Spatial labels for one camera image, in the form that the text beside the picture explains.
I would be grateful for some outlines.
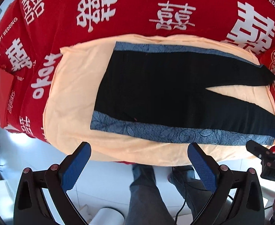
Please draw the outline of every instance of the white bucket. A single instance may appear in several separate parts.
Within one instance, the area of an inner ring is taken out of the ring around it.
[[[95,215],[89,225],[123,225],[124,217],[111,208],[102,208]]]

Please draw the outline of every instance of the person's legs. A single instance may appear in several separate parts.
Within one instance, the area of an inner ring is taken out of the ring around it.
[[[126,225],[174,225],[156,187],[152,166],[134,164]]]
[[[188,207],[192,211],[193,219],[199,214],[206,202],[212,195],[212,192],[206,191],[203,183],[199,179],[195,179],[195,171],[192,166],[179,166],[173,168],[173,172],[168,178],[181,196],[185,199]],[[220,224],[230,209],[231,202],[227,201],[219,214],[215,224]]]

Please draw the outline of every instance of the blue floral fabric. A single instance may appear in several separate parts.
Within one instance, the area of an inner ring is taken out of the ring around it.
[[[162,52],[197,52],[203,54],[219,55],[228,58],[235,58],[240,61],[249,63],[256,67],[263,65],[256,65],[244,58],[240,58],[233,54],[218,51],[216,49],[206,49],[194,46],[178,46],[178,45],[158,45],[158,44],[132,44],[127,42],[116,42],[114,51],[133,51],[133,52],[146,52],[146,53],[162,53]]]
[[[168,127],[157,124],[122,121],[98,111],[93,112],[90,128],[92,130],[123,134],[163,143],[197,142],[199,144],[221,146],[244,146],[247,141],[253,140],[261,145],[271,146],[274,142],[274,138],[265,135],[242,134],[212,129]]]

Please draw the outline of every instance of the white tile floor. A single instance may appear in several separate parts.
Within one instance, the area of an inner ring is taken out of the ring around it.
[[[65,154],[53,146],[38,139],[31,139],[25,134],[10,134],[0,130],[0,167],[15,198],[21,172],[30,167],[33,171],[48,169],[54,163],[60,163]],[[235,160],[225,161],[232,170],[246,171],[249,167],[255,168],[260,173],[260,160]],[[181,208],[184,200],[176,188],[167,180],[171,168],[154,167],[157,186],[160,190],[170,214],[174,217]],[[122,163],[108,163],[90,161],[84,168],[75,187],[68,191],[68,195],[77,209],[81,210],[84,218],[92,218],[100,208],[113,207],[123,215],[127,215],[130,201],[129,185],[133,181],[131,165]],[[275,183],[263,180],[262,184],[275,190]],[[63,224],[57,213],[48,192],[45,196],[54,218]],[[189,214],[186,206],[181,215]]]

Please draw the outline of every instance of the pant leg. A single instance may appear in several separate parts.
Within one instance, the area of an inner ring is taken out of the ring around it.
[[[152,166],[133,165],[130,205],[126,225],[174,225],[155,184]]]
[[[123,121],[266,135],[260,128],[275,128],[273,114],[205,88],[274,79],[266,67],[219,55],[113,52],[95,110]]]
[[[205,191],[201,180],[195,179],[192,166],[176,167],[170,175],[169,181],[176,187],[183,199],[186,197],[187,205],[192,211],[193,219],[195,219],[211,197],[212,192]],[[230,206],[231,201],[227,200],[215,221],[215,225],[221,224],[226,219]]]

